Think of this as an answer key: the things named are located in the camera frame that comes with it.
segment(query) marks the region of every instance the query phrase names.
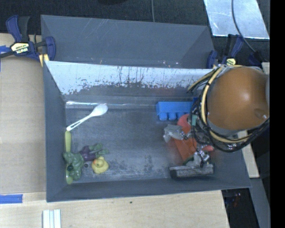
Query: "yellow rubber duck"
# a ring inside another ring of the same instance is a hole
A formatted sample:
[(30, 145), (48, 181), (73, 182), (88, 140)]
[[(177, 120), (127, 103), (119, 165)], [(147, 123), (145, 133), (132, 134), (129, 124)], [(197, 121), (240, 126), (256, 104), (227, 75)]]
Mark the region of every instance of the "yellow rubber duck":
[(92, 162), (92, 169), (96, 174), (105, 172), (109, 168), (108, 162), (105, 161), (103, 156), (98, 157)]

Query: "bin floor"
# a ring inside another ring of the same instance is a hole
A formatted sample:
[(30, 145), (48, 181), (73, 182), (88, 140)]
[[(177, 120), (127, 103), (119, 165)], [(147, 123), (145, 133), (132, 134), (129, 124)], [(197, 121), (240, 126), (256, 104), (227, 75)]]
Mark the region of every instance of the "bin floor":
[[(66, 109), (66, 123), (70, 125), (89, 115), (92, 109)], [(180, 161), (173, 146), (163, 139), (167, 124), (158, 120), (154, 109), (110, 109), (102, 116), (92, 117), (71, 131), (72, 152), (85, 145), (101, 143), (109, 154), (104, 155), (109, 169), (95, 174), (84, 166), (78, 183), (170, 178), (169, 167)]]

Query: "orange object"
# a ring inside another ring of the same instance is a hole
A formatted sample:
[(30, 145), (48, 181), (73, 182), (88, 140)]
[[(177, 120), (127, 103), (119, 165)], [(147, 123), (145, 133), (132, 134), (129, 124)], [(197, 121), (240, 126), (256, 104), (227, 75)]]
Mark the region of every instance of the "orange object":
[[(178, 126), (182, 127), (182, 130), (184, 131), (185, 134), (189, 133), (191, 131), (191, 126), (189, 125), (187, 119), (188, 119), (189, 114), (185, 114), (180, 117), (180, 119), (177, 122)], [(183, 139), (183, 140), (178, 140), (178, 139), (173, 139), (175, 141), (176, 147), (181, 155), (181, 158), (183, 161), (187, 160), (190, 158), (195, 152), (198, 143), (196, 142), (195, 138), (189, 138), (189, 139)], [(214, 150), (212, 146), (207, 145), (203, 148), (203, 150), (206, 151), (212, 151)]]

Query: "yellow cable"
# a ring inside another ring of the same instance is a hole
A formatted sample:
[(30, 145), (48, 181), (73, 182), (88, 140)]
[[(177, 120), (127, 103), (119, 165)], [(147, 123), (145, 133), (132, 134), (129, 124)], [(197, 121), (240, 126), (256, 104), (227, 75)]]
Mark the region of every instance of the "yellow cable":
[(212, 75), (215, 72), (215, 70), (212, 70), (211, 72), (205, 74), (203, 77), (201, 77), (199, 80), (195, 81), (187, 90), (190, 91), (196, 84), (198, 84), (199, 82), (203, 81), (205, 78), (209, 77), (210, 75)]

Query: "black cable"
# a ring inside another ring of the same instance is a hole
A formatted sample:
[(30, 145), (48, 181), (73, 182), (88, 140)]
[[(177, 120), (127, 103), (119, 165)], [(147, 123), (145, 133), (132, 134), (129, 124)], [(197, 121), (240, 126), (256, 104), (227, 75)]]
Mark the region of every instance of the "black cable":
[(239, 33), (239, 35), (242, 37), (243, 41), (245, 42), (245, 44), (250, 48), (250, 50), (252, 50), (254, 53), (256, 52), (256, 50), (254, 50), (251, 45), (246, 41), (246, 39), (243, 37), (243, 34), (241, 33), (239, 27), (238, 27), (238, 24), (237, 24), (237, 21), (236, 21), (236, 18), (235, 18), (235, 15), (234, 15), (234, 0), (231, 0), (231, 11), (232, 11), (232, 18), (233, 18), (233, 22), (237, 28), (237, 31)]
[(155, 22), (153, 0), (151, 0), (151, 9), (152, 9), (152, 19), (153, 22)]

